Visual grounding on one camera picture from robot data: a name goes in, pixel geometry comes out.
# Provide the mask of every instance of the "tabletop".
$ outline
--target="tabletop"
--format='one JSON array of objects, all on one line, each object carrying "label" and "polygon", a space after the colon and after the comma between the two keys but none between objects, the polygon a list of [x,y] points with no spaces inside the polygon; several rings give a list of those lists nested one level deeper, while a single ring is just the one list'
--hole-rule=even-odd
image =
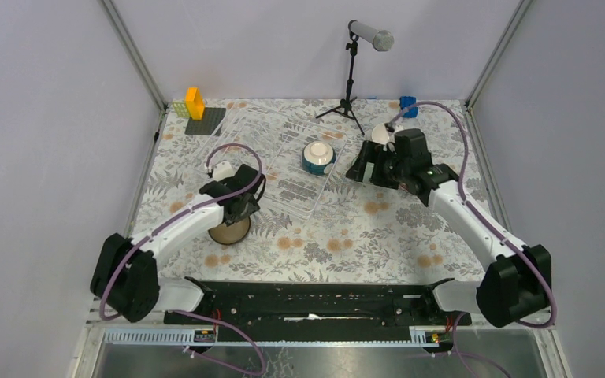
[{"label": "tabletop", "polygon": [[[315,119],[337,103],[338,100],[207,99],[207,106],[227,108],[227,116],[254,105],[322,124],[341,131],[337,135],[346,136],[346,145],[309,220],[275,208],[262,208],[252,216],[250,233],[241,243],[222,246],[204,233],[176,253],[161,274],[200,280],[344,283],[481,280],[483,269],[469,247],[442,217],[415,196],[344,177],[365,137],[352,120],[339,115]],[[442,103],[464,119],[460,101]],[[374,125],[395,116],[399,104],[357,100],[354,112],[368,135]],[[174,112],[167,114],[134,232],[169,217],[208,182],[207,176],[200,176],[189,167],[189,157],[211,137],[185,135],[186,124],[187,120]],[[460,169],[461,135],[442,109],[422,106],[416,118],[403,118],[399,124],[425,133],[435,163],[446,163],[456,172]],[[268,178],[277,180],[277,175],[269,174]],[[473,151],[465,185],[474,201],[487,209],[485,185]]]}]

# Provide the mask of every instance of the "clear plastic tray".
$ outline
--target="clear plastic tray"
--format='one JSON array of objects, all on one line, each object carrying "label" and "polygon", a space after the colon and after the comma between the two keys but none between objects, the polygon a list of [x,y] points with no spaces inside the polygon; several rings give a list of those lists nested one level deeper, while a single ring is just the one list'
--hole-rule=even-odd
[{"label": "clear plastic tray", "polygon": [[[293,217],[307,220],[332,171],[325,176],[315,176],[304,171],[303,149],[314,141],[326,142],[335,150],[338,161],[346,137],[346,134],[338,130],[247,103],[246,107],[234,108],[226,114],[217,130],[194,155],[193,168],[205,172],[207,155],[222,144],[247,145],[261,158],[268,178],[262,207],[277,208]],[[243,163],[256,168],[251,154],[238,147],[217,152],[212,164],[220,161],[229,161],[234,168]]]}]

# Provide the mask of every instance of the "tripod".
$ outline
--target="tripod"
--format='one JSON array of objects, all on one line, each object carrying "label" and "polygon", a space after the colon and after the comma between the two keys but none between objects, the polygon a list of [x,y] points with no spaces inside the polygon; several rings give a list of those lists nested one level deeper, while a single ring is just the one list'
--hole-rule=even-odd
[{"label": "tripod", "polygon": [[358,53],[358,35],[349,31],[349,39],[351,39],[350,43],[347,43],[345,50],[349,50],[349,54],[351,55],[351,65],[349,66],[349,80],[347,80],[347,97],[342,98],[340,100],[340,104],[322,114],[319,114],[317,118],[321,118],[326,114],[337,113],[342,117],[349,118],[350,120],[354,120],[358,125],[361,133],[365,135],[363,131],[363,127],[358,122],[356,115],[354,114],[354,110],[351,108],[351,103],[356,99],[356,97],[351,98],[351,88],[354,86],[354,59],[356,58],[356,54]]}]

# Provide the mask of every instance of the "white wall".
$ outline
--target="white wall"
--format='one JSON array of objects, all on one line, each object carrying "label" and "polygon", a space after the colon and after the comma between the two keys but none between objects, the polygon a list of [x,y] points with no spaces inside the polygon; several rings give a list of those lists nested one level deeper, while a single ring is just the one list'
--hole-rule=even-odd
[{"label": "white wall", "polygon": [[465,98],[518,0],[116,0],[144,60],[171,99],[339,98],[347,25],[388,29],[395,45],[358,43],[361,97]]},{"label": "white wall", "polygon": [[605,2],[534,2],[476,117],[514,230],[551,251],[574,377],[605,376]]},{"label": "white wall", "polygon": [[59,377],[157,110],[96,1],[0,0],[0,377]]}]

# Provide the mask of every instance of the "tripod leg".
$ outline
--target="tripod leg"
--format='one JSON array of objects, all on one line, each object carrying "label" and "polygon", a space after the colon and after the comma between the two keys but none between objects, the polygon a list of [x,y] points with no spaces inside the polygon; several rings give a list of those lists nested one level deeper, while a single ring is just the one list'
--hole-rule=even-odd
[{"label": "tripod leg", "polygon": [[354,110],[349,109],[349,111],[351,112],[351,116],[353,117],[353,120],[356,121],[356,124],[358,125],[358,129],[360,129],[361,134],[363,134],[365,136],[365,132],[363,131],[363,127],[361,126],[360,122],[358,122],[358,118],[356,118],[356,115],[354,114]]},{"label": "tripod leg", "polygon": [[330,110],[327,110],[327,111],[325,111],[325,112],[323,112],[323,113],[319,114],[318,116],[316,116],[316,118],[321,118],[321,117],[323,117],[324,115],[326,115],[326,114],[330,114],[330,113],[332,113],[332,112],[334,112],[334,111],[338,110],[338,109],[339,109],[339,108],[341,108],[341,107],[342,107],[342,105],[340,104],[340,105],[338,105],[338,106],[336,106],[336,107],[334,107],[334,108],[332,108],[332,109],[330,109]]}]

